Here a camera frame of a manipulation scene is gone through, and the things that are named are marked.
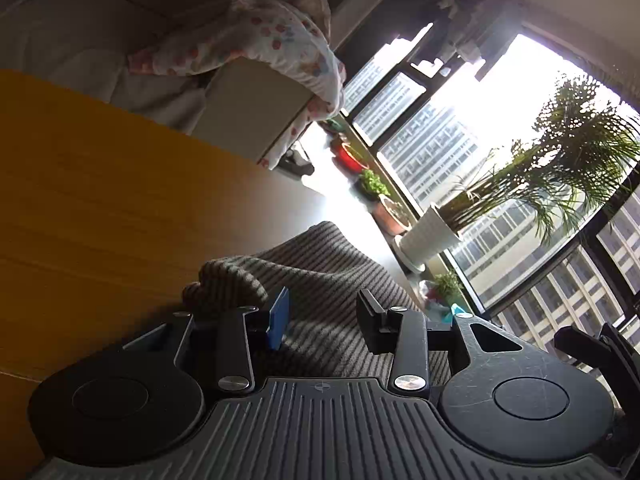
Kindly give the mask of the striped knit garment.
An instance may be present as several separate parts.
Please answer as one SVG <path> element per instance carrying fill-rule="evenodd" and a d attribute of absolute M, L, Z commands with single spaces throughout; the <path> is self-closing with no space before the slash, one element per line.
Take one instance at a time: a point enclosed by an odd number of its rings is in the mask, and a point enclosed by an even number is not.
<path fill-rule="evenodd" d="M 214 318 L 234 307 L 263 307 L 282 288 L 290 292 L 290 322 L 279 350 L 254 357 L 258 374 L 388 381 L 393 357 L 368 350 L 356 318 L 357 294 L 369 289 L 386 308 L 416 304 L 332 222 L 256 255 L 207 261 L 198 280 L 183 289 L 182 301 L 203 318 Z"/>

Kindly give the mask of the hanging clothes at window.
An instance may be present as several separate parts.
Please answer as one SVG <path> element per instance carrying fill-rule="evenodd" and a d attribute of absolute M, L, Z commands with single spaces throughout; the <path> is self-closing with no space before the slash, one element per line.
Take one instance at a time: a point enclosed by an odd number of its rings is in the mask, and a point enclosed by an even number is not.
<path fill-rule="evenodd" d="M 506 54 L 523 26 L 522 0 L 445 0 L 442 8 L 445 16 L 436 22 L 435 36 L 420 57 L 428 62 L 482 62 L 477 80 Z"/>

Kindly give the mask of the pink bowl planter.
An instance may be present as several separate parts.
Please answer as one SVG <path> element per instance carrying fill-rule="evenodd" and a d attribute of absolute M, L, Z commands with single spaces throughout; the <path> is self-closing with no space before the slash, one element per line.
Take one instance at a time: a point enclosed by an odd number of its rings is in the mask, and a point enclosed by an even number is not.
<path fill-rule="evenodd" d="M 404 207 L 384 194 L 378 196 L 378 202 L 372 210 L 372 216 L 378 225 L 391 236 L 402 235 L 411 228 L 411 222 Z"/>

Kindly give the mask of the white ribbed plant pot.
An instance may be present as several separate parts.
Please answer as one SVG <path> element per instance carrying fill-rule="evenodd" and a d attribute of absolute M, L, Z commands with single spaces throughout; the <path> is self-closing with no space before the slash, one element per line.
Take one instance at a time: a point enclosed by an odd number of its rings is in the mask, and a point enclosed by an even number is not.
<path fill-rule="evenodd" d="M 393 238 L 392 249 L 407 269 L 420 274 L 428 260 L 459 242 L 457 233 L 450 229 L 436 205 L 431 204 L 411 229 Z"/>

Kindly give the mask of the small green plant pot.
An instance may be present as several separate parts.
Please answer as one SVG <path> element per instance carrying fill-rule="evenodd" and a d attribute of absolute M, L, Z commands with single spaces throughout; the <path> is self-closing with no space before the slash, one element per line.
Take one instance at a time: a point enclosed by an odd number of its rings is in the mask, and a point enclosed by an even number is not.
<path fill-rule="evenodd" d="M 371 169 L 362 170 L 355 183 L 358 192 L 371 202 L 376 202 L 381 196 L 390 197 L 390 191 L 382 182 L 380 176 Z"/>

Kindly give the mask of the red bowl planter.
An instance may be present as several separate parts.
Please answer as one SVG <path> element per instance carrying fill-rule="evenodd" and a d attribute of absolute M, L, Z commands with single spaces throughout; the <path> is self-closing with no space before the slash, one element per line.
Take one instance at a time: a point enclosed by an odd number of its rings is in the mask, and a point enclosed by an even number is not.
<path fill-rule="evenodd" d="M 338 163 L 352 174 L 361 174 L 369 169 L 366 161 L 349 143 L 338 142 L 333 145 L 332 151 Z"/>

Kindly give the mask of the potted palm plant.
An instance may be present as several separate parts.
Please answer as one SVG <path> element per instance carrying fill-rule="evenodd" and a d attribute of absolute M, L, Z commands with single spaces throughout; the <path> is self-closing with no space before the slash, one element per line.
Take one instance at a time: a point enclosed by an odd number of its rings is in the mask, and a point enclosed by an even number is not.
<path fill-rule="evenodd" d="M 563 77 L 533 123 L 530 140 L 511 145 L 511 160 L 484 170 L 438 208 L 455 233 L 515 202 L 533 213 L 536 237 L 578 229 L 601 208 L 639 163 L 639 114 L 614 103 L 587 74 Z"/>

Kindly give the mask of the floral pink white blanket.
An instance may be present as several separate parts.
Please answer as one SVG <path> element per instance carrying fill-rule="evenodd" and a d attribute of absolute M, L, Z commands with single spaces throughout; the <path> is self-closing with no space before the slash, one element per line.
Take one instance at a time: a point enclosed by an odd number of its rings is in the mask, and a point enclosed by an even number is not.
<path fill-rule="evenodd" d="M 258 159 L 273 170 L 309 124 L 334 117 L 343 106 L 345 66 L 330 39 L 328 0 L 231 0 L 215 21 L 129 55 L 128 67 L 137 75 L 187 77 L 246 58 L 301 84 L 312 97 Z"/>

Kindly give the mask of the white throw on sofa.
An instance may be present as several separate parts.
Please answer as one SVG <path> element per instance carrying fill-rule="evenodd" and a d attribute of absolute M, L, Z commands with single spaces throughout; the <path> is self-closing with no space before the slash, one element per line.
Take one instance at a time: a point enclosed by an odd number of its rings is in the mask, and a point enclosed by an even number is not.
<path fill-rule="evenodd" d="M 130 73 L 166 22 L 126 0 L 1 0 L 1 67 L 189 134 L 206 107 L 193 78 Z"/>

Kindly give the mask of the beige sofa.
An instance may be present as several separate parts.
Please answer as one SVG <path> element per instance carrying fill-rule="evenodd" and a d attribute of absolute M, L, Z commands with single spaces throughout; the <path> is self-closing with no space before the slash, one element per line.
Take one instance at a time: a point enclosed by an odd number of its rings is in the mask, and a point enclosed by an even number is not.
<path fill-rule="evenodd" d="M 310 93 L 240 52 L 208 66 L 188 33 L 230 1 L 1 0 L 1 65 L 270 167 Z"/>

